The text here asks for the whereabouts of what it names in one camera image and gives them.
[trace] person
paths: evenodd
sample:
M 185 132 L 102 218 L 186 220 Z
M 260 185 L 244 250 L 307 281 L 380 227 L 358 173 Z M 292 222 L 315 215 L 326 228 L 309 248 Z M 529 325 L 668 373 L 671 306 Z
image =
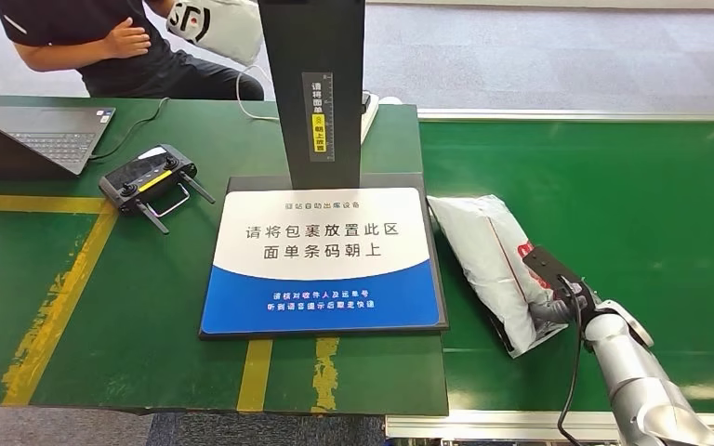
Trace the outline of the person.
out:
M 166 18 L 174 0 L 145 0 Z M 171 51 L 141 0 L 0 0 L 0 19 L 36 72 L 77 70 L 92 97 L 235 99 L 238 71 Z M 263 100 L 254 78 L 240 98 Z

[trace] blue and white sign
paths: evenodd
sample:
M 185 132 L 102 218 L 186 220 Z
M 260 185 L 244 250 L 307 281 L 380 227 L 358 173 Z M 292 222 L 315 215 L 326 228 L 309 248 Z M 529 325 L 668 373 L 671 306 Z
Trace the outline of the blue and white sign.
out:
M 428 328 L 436 290 L 417 189 L 233 191 L 201 331 Z

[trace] robotic arm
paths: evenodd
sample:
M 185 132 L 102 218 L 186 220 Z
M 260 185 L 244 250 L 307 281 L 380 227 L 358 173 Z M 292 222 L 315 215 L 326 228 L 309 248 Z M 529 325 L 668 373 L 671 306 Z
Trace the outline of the robotic arm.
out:
M 579 311 L 574 319 L 581 321 L 578 329 L 585 348 L 601 366 L 624 444 L 714 445 L 714 432 L 669 380 L 649 350 L 653 338 L 633 316 L 616 302 L 600 302 L 578 276 L 541 247 L 524 263 L 554 287 L 572 315 Z

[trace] white bag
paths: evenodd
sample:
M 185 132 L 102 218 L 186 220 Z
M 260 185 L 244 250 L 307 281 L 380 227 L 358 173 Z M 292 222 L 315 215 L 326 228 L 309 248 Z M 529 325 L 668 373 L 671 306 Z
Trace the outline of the white bag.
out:
M 258 5 L 249 0 L 177 0 L 165 26 L 191 44 L 243 65 L 256 61 L 264 41 Z
M 429 197 L 429 205 L 467 281 L 501 323 L 496 329 L 512 358 L 567 327 L 530 314 L 530 307 L 551 314 L 553 292 L 523 264 L 532 245 L 502 200 Z

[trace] yellow stripe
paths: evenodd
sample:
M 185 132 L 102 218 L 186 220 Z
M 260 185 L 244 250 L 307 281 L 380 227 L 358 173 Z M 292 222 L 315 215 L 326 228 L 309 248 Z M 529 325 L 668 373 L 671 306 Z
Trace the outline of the yellow stripe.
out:
M 103 198 L 0 195 L 0 211 L 99 214 L 104 201 Z
M 154 178 L 152 181 L 150 181 L 150 182 L 144 184 L 143 186 L 141 186 L 141 187 L 138 189 L 138 192 L 143 192 L 143 191 L 145 191 L 146 189 L 148 189 L 148 188 L 154 186 L 155 184 L 159 183 L 160 180 L 162 180 L 163 178 L 165 178 L 165 177 L 167 177 L 167 176 L 169 176 L 169 175 L 171 175 L 171 171 L 170 171 L 170 170 L 166 170 L 165 172 L 163 172 L 162 174 L 160 174 L 159 176 L 157 176 L 156 178 Z
M 5 405 L 25 405 L 31 400 L 111 234 L 116 222 L 116 210 L 101 199 L 99 206 L 97 221 L 75 258 L 73 267 L 57 276 L 50 286 L 47 299 L 34 317 L 32 328 L 20 341 L 12 363 L 1 378 L 7 389 L 3 400 Z
M 238 412 L 261 412 L 267 394 L 267 379 L 270 376 L 271 339 L 254 339 L 247 343 L 245 368 L 239 386 Z
M 336 409 L 335 395 L 337 388 L 337 370 L 332 357 L 337 353 L 340 338 L 316 338 L 316 365 L 313 366 L 313 388 L 316 389 L 316 405 L 311 413 L 325 413 Z
M 324 152 L 327 151 L 327 135 L 324 132 L 324 115 L 323 114 L 312 114 L 311 115 L 311 129 L 313 132 L 313 151 Z

